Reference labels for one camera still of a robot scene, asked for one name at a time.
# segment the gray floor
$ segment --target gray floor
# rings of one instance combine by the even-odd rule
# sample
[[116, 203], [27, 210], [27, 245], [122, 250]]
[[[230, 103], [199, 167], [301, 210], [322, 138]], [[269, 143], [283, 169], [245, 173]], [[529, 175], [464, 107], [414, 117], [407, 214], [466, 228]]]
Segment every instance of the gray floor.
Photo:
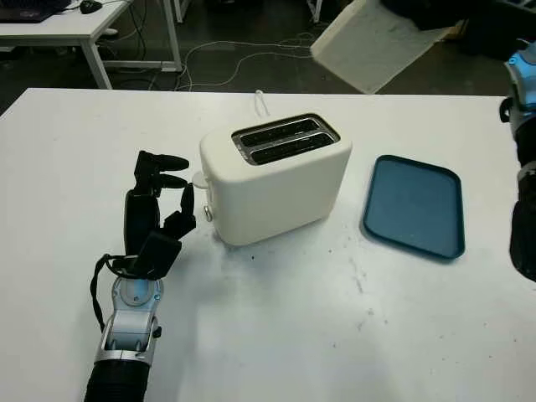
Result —
[[[167, 58], [168, 44], [161, 10], [154, 0], [147, 0], [147, 19], [143, 36], [147, 45], [146, 59]], [[311, 23], [305, 0], [258, 0], [247, 7], [208, 8], [204, 0], [192, 0], [186, 22], [178, 25], [181, 54], [211, 41], [245, 41], [262, 44], [308, 45], [325, 24]], [[144, 0], [136, 0], [143, 14]], [[124, 13], [115, 25], [121, 35], [133, 30], [129, 13]], [[136, 38], [106, 42], [101, 53], [107, 58], [132, 58], [136, 55]], [[237, 63], [250, 54], [274, 52], [307, 55], [306, 49], [215, 44], [192, 52], [188, 70], [194, 84], [218, 84], [226, 81]], [[0, 61], [0, 113], [28, 87], [95, 88], [87, 64], [80, 52], [63, 49], [19, 49], [9, 60]], [[113, 72], [115, 88], [145, 90], [155, 78], [154, 71], [145, 73]], [[172, 90], [179, 81], [181, 90], [188, 77], [161, 73], [152, 90]], [[502, 63], [480, 56], [458, 52], [456, 44], [434, 46], [380, 93], [384, 94], [448, 94], [448, 95], [506, 95], [508, 73]], [[357, 93], [330, 74], [312, 59], [296, 59], [283, 55], [260, 54], [244, 60], [236, 76], [226, 85], [196, 85], [193, 90], [281, 93]]]

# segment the computer mouse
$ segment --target computer mouse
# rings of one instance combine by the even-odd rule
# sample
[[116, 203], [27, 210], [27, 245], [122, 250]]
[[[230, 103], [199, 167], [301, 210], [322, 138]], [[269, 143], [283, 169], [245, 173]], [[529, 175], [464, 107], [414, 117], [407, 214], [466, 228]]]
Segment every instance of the computer mouse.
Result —
[[102, 8], [102, 3], [95, 0], [84, 0], [80, 3], [80, 12], [83, 14], [91, 14]]

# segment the toaster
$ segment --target toaster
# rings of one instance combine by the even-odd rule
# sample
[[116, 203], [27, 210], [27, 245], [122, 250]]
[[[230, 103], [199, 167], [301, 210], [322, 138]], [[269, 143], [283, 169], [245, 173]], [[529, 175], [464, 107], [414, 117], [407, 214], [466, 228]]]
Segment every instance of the toaster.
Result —
[[230, 245], [247, 245], [327, 216], [352, 143], [320, 116], [212, 132], [200, 143], [207, 219]]

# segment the plastic tray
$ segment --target plastic tray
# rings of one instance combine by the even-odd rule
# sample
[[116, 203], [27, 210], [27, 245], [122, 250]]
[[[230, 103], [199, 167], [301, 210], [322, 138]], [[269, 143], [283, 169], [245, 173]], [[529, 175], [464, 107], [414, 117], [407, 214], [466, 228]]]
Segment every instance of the plastic tray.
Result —
[[463, 254], [461, 182], [452, 171], [383, 155], [368, 195], [363, 226], [371, 235], [442, 259]]

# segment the table surface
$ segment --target table surface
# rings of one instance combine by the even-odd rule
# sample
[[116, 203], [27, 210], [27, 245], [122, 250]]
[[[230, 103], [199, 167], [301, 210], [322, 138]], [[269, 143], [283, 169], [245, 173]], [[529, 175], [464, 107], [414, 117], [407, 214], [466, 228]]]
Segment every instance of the table surface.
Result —
[[0, 40], [92, 38], [113, 22], [128, 4], [128, 0], [107, 3], [91, 14], [82, 14], [77, 8], [55, 14], [41, 23], [0, 23]]
[[[497, 97], [265, 95], [353, 139], [327, 219], [241, 248], [203, 219], [164, 280], [148, 401], [533, 401], [536, 284], [508, 257], [515, 144]], [[200, 169], [202, 135], [255, 124], [253, 94], [27, 90], [0, 117], [0, 399], [82, 400], [100, 338], [88, 286], [122, 252], [137, 151]], [[450, 264], [373, 241], [375, 159], [462, 182], [466, 252]], [[162, 195], [162, 214], [178, 196]], [[111, 312], [113, 277], [99, 295]]]

